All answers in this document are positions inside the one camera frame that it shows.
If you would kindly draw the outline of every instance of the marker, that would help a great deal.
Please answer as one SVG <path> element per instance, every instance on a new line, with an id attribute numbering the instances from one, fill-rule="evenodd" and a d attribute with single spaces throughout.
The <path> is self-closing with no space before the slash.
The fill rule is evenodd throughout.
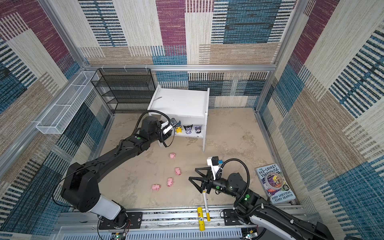
<path id="1" fill-rule="evenodd" d="M 205 191 L 203 191 L 203 198 L 204 198 L 204 204 L 205 204 L 205 213 L 207 215 L 207 221 L 211 221 L 211 217 L 209 217 L 209 209 L 208 209 L 208 203 L 207 203 L 207 194 Z"/>
<path id="2" fill-rule="evenodd" d="M 203 216 L 203 209 L 201 207 L 197 208 L 197 216 L 199 217 L 199 229 L 200 231 L 204 231 L 205 230 L 204 216 Z"/>

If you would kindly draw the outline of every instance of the black mesh organizer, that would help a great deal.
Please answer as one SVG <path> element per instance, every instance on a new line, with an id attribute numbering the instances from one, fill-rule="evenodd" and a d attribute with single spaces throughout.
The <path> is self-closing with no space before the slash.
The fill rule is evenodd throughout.
<path id="1" fill-rule="evenodd" d="M 155 93 L 150 69 L 99 68 L 91 81 L 112 113 L 142 113 Z"/>

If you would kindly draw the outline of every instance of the white tabletop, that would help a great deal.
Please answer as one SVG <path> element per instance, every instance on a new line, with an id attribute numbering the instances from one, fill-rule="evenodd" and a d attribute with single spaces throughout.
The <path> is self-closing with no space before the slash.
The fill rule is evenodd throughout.
<path id="1" fill-rule="evenodd" d="M 206 91 L 160 88 L 151 109 L 169 115 L 203 118 L 207 100 Z"/>

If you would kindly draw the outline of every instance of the pink toy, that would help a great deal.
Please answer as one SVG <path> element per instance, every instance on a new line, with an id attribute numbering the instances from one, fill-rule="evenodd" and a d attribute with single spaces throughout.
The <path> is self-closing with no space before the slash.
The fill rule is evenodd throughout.
<path id="1" fill-rule="evenodd" d="M 175 173 L 176 175 L 181 175 L 181 171 L 179 167 L 175 167 Z"/>
<path id="2" fill-rule="evenodd" d="M 151 189 L 152 189 L 152 190 L 159 191 L 159 189 L 160 189 L 160 185 L 159 185 L 159 184 L 153 184 Z"/>
<path id="3" fill-rule="evenodd" d="M 168 178 L 168 187 L 173 185 L 173 178 Z"/>

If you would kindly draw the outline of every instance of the white wire basket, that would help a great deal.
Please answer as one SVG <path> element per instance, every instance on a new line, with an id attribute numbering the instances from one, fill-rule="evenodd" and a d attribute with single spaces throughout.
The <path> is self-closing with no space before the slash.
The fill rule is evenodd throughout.
<path id="1" fill-rule="evenodd" d="M 44 115 L 36 128 L 43 134 L 63 134 L 91 92 L 93 88 L 92 77 L 98 78 L 98 75 L 94 71 L 81 72 Z"/>

